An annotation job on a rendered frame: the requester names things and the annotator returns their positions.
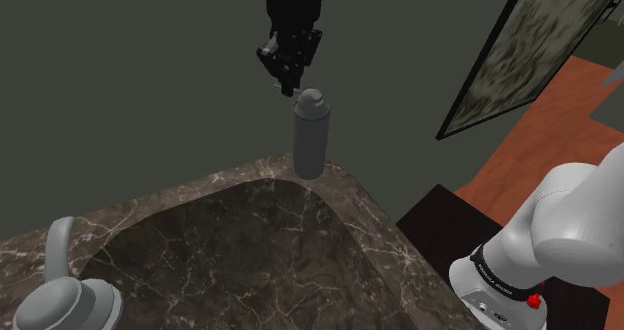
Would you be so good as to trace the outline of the grey bottle with domed cap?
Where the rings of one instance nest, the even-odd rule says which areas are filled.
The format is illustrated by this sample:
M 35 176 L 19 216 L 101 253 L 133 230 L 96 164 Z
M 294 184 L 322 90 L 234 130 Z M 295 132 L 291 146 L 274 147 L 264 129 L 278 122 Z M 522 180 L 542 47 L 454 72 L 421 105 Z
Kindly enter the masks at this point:
M 315 88 L 303 90 L 293 105 L 293 165 L 301 179 L 313 180 L 323 173 L 330 114 L 329 103 Z

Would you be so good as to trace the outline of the grey sink faucet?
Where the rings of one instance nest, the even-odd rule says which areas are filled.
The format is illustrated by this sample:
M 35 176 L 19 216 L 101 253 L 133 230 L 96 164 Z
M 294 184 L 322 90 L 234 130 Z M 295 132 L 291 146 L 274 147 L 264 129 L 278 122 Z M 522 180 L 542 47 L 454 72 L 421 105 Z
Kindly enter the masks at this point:
M 115 330 L 123 312 L 121 292 L 102 279 L 69 275 L 72 216 L 55 220 L 45 243 L 45 282 L 18 306 L 12 330 Z

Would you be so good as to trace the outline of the black framed wall mirror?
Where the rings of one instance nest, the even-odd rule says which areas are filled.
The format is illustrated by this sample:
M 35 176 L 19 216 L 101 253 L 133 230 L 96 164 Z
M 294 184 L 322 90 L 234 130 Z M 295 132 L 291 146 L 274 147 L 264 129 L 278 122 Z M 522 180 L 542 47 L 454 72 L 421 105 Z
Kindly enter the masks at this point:
M 508 0 L 436 138 L 535 101 L 623 0 Z

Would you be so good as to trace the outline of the brown marble sink vanity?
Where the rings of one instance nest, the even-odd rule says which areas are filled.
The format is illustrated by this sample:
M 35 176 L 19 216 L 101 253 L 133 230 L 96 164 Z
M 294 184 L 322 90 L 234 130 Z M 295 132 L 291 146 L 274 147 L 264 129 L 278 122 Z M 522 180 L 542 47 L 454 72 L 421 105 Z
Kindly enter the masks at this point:
M 75 219 L 69 271 L 116 286 L 118 330 L 481 330 L 339 165 L 270 156 Z

